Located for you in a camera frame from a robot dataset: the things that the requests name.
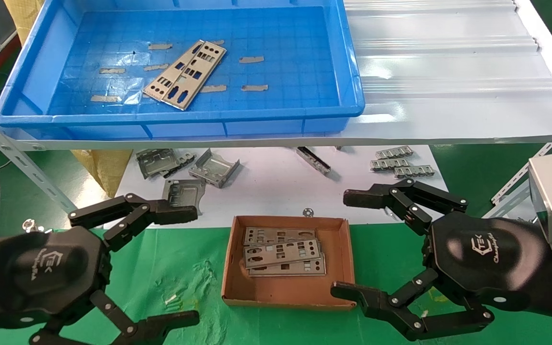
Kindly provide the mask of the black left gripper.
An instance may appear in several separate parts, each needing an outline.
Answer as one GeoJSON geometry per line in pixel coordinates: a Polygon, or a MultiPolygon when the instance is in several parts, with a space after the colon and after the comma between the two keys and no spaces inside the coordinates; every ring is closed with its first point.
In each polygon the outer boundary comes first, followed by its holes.
{"type": "Polygon", "coordinates": [[[29,338],[31,345],[84,345],[60,332],[95,307],[120,331],[112,345],[161,345],[170,331],[200,322],[195,310],[134,322],[104,292],[109,251],[119,251],[151,224],[197,220],[195,206],[127,194],[73,210],[68,219],[74,227],[68,231],[0,238],[0,328],[46,323],[29,338]],[[90,231],[115,220],[103,240],[90,231]]]}

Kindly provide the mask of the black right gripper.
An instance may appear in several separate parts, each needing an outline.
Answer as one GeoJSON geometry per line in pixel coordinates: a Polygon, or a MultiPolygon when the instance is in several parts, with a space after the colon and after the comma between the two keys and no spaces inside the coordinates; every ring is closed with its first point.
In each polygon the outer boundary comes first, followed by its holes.
{"type": "Polygon", "coordinates": [[[408,341],[482,331],[495,319],[482,304],[503,311],[552,317],[552,249],[541,228],[507,218],[472,218],[466,199],[406,179],[344,191],[343,203],[389,209],[424,243],[428,267],[393,294],[377,288],[333,282],[330,293],[354,301],[366,318],[388,322],[408,341]],[[421,206],[443,214],[432,218],[421,206]],[[435,285],[464,311],[420,317],[408,306],[435,285]]]}

